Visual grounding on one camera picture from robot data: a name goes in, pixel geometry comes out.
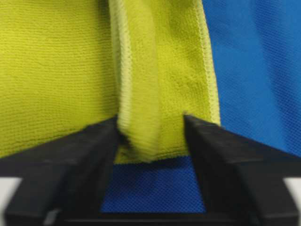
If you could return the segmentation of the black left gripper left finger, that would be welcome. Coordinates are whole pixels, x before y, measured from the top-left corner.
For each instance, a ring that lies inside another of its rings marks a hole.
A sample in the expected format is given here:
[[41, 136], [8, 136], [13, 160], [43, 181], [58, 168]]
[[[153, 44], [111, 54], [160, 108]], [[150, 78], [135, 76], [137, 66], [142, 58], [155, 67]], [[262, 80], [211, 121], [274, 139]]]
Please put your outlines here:
[[118, 145], [117, 119], [110, 118], [1, 158], [1, 225], [51, 226], [96, 215]]

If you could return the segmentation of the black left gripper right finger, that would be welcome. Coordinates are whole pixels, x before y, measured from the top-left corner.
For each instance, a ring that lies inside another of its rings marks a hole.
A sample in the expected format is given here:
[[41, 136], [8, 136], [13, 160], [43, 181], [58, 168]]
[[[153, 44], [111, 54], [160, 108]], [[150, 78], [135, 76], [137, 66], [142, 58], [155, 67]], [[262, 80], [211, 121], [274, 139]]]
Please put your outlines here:
[[300, 157], [184, 115], [184, 135], [209, 213], [240, 226], [298, 226]]

